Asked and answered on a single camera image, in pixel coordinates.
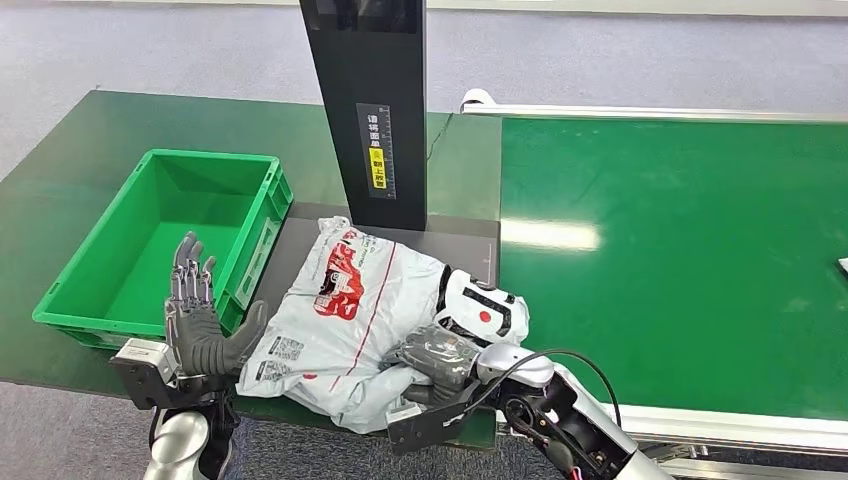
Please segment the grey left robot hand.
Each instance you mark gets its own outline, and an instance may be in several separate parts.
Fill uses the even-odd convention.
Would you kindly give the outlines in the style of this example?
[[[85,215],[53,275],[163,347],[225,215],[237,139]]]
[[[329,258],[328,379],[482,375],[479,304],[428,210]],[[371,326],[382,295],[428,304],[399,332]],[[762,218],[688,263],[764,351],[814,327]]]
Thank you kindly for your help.
[[[226,336],[215,308],[216,258],[200,262],[203,244],[189,231],[178,245],[164,303],[167,343],[187,376],[237,376],[255,351],[268,324],[268,305],[254,302],[243,323]]]

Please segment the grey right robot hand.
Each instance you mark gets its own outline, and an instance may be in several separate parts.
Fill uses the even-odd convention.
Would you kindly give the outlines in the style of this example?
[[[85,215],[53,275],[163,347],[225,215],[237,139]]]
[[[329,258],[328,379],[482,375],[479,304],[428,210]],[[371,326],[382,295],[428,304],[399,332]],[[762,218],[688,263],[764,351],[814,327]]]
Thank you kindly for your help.
[[[412,402],[436,406],[465,389],[481,352],[482,348],[471,339],[438,324],[429,324],[416,328],[390,349],[382,357],[379,368],[411,367],[425,380],[414,380],[402,396]]]

